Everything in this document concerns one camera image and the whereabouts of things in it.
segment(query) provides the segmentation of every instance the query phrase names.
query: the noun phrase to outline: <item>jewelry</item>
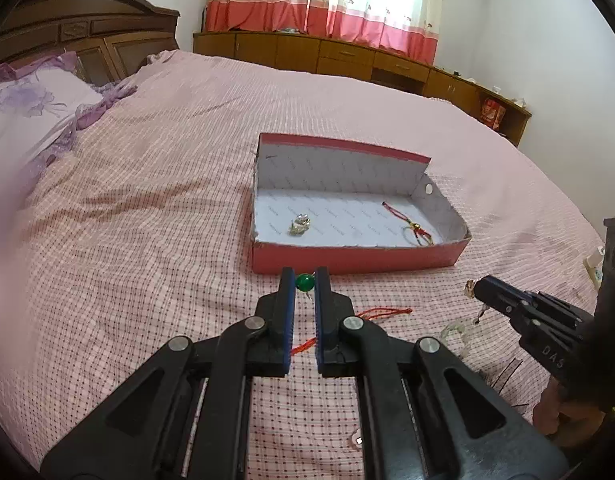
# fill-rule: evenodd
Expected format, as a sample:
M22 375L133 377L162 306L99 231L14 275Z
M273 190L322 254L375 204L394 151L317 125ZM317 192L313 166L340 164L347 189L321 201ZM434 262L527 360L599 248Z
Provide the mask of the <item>jewelry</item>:
M463 293L470 299L474 298L475 285L476 283L474 282L474 280L467 280L467 283L465 283L465 288L463 289Z
M434 240L431 237L431 234L425 231L425 229L423 229L420 224L412 222L407 215L404 215L398 209L394 209L387 202L383 202L383 207L387 209L391 214L393 214L396 218L407 222L407 226L409 227L409 229L414 231L414 236L416 237L416 241L419 243L419 245L423 245L421 243L421 239L425 240L426 246L434 245Z
M289 226L289 234L292 236L301 236L309 229L309 216L300 214Z
M463 343L463 349L459 352L459 359L464 360L469 355L469 351L470 351L469 340L470 340L471 334L470 334L469 321L458 319L448 324L441 331L441 335L439 336L439 338L441 341L443 341L443 344L445 346L447 346L447 338L452 332L457 332L461 338L461 341Z
M314 288L316 278L314 274L299 274L296 277L296 288L306 294Z

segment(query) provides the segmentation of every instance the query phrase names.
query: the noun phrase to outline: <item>human hand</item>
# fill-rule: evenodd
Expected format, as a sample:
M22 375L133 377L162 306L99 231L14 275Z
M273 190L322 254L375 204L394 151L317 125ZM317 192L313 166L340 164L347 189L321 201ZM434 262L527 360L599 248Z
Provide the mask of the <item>human hand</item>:
M563 422L562 415L569 420ZM559 447L574 447L591 438L601 427L605 413L589 402L563 402L558 381L550 377L540 402L532 412L534 427L544 435L553 435Z

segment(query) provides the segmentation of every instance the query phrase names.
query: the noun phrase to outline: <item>red string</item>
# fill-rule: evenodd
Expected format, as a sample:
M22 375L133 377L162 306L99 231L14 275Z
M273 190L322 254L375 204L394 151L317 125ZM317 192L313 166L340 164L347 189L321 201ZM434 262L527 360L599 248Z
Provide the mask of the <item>red string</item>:
M387 209L391 214L393 214L396 218L407 222L408 227L412 231L414 231L414 236L416 237L416 241L418 241L419 244L421 243L419 240L420 236L428 243L428 245L434 245L434 241L432 240L431 234L425 231L425 229L423 229L420 224L412 222L407 215L401 213L398 209L393 208L387 202L383 202L383 207Z
M369 310L364 310L359 314L359 317L362 317L366 321L370 321L372 319L379 319L382 317L391 317L396 316L398 314L411 314L411 308L392 308L389 306L376 306L374 308L370 308ZM304 352L312 348L316 344L316 337L308 339L302 345L296 346L292 348L290 355L300 354L300 352Z

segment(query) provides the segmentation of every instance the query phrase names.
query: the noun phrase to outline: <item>wooden headboard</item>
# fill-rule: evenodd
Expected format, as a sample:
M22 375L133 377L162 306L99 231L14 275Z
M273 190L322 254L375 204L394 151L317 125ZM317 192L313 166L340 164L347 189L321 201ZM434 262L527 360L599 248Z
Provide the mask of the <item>wooden headboard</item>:
M146 0L20 0L0 28L0 63L73 50L78 75L101 86L133 74L149 54L178 48L179 16Z

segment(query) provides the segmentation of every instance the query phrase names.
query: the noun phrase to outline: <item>pink checkered bedspread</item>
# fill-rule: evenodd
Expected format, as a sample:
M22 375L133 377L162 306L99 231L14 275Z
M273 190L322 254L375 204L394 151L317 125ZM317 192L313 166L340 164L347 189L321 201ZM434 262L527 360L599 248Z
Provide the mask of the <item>pink checkered bedspread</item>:
M24 274L0 311L0 421L35 466L169 338L218 335L275 290L276 276L250 270L260 132L431 156L430 175L474 235L457 264L332 279L358 311L412 307L381 322L391 335L414 341L473 318L479 303L463 286L486 274L593 309L581 262L596 232L521 152L451 104L185 52L132 79L136 94L48 169L17 225L12 268ZM299 294L294 345L314 335L313 312ZM466 362L493 378L523 359L503 396L532 406L547 377L517 340L489 311ZM361 476L351 380L321 379L312 349L289 378L254 384L250 478Z

